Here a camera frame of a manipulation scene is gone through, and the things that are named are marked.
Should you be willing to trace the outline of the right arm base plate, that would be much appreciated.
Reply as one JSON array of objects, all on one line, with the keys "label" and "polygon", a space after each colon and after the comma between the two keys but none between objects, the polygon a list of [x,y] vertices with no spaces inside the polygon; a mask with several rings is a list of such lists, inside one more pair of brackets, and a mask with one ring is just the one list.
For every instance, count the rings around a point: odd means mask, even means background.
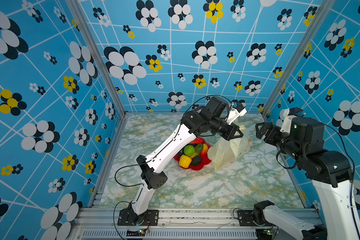
[{"label": "right arm base plate", "polygon": [[238,220],[241,227],[265,227],[271,228],[273,225],[266,222],[265,224],[257,224],[253,218],[253,211],[251,210],[236,210],[234,217]]}]

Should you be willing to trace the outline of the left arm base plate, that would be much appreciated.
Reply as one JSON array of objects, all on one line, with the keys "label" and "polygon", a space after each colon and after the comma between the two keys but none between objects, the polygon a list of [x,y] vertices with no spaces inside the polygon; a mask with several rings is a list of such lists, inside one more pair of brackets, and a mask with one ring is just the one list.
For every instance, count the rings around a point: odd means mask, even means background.
[{"label": "left arm base plate", "polygon": [[122,209],[119,212],[118,226],[157,226],[159,219],[158,210],[147,210],[137,215],[133,209]]}]

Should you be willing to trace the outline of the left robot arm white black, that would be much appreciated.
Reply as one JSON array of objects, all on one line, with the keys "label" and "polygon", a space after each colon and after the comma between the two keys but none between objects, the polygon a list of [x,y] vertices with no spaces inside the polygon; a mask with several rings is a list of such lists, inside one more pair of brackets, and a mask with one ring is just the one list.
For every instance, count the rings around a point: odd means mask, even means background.
[{"label": "left robot arm white black", "polygon": [[218,134],[227,141],[242,137],[243,133],[234,120],[246,112],[244,104],[228,103],[213,95],[206,106],[186,111],[173,133],[155,151],[146,157],[138,156],[142,183],[127,207],[129,222],[137,225],[147,216],[153,194],[168,179],[164,168],[181,149],[206,132]]}]

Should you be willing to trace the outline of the yellowish plastic bag orange print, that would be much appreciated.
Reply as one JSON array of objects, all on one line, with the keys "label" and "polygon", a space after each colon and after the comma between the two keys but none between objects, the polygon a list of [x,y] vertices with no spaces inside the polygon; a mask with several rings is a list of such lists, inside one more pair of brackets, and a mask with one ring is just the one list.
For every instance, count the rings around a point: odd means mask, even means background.
[{"label": "yellowish plastic bag orange print", "polygon": [[215,171],[220,171],[228,167],[244,154],[248,153],[253,147],[252,139],[248,134],[247,128],[243,124],[240,124],[238,120],[235,120],[234,124],[239,126],[243,136],[230,141],[220,138],[208,150],[207,155],[212,161]]}]

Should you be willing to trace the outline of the green bumpy fruit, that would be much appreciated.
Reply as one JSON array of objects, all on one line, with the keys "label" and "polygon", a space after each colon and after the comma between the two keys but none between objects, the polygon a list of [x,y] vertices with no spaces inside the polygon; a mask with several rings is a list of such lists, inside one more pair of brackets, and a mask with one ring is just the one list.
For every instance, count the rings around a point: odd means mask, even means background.
[{"label": "green bumpy fruit", "polygon": [[195,147],[192,145],[187,145],[184,147],[184,155],[188,157],[191,157],[195,152]]}]

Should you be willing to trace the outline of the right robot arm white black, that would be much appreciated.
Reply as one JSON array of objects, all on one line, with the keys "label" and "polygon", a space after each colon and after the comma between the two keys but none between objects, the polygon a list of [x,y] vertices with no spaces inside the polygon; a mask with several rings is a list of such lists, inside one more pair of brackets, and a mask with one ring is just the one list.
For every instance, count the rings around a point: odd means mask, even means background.
[{"label": "right robot arm white black", "polygon": [[270,201],[254,206],[257,224],[270,223],[297,240],[360,240],[360,218],[353,195],[350,159],[324,146],[325,125],[312,118],[284,120],[289,132],[270,123],[256,124],[256,135],[295,160],[319,196],[325,226],[304,223]]}]

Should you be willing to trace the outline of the red flower-shaped plate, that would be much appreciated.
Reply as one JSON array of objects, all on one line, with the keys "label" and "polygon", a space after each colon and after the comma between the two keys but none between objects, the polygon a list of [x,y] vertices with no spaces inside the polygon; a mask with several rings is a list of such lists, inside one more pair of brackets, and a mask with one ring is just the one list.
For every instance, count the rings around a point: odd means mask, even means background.
[{"label": "red flower-shaped plate", "polygon": [[[178,162],[178,164],[179,164],[179,159],[180,159],[180,157],[182,156],[182,155],[184,155],[184,147],[174,156],[174,160],[175,161],[177,161]],[[206,156],[203,156],[202,157],[202,159],[203,159],[203,162],[202,162],[202,164],[201,165],[199,165],[199,166],[197,166],[197,167],[193,167],[193,166],[189,166],[189,168],[188,169],[185,169],[185,170],[193,170],[193,171],[200,171],[200,170],[202,170],[203,168],[204,168],[204,166],[206,166],[206,165],[209,165],[212,161],[209,159],[209,157],[208,157],[208,153],[207,153],[207,155]]]}]

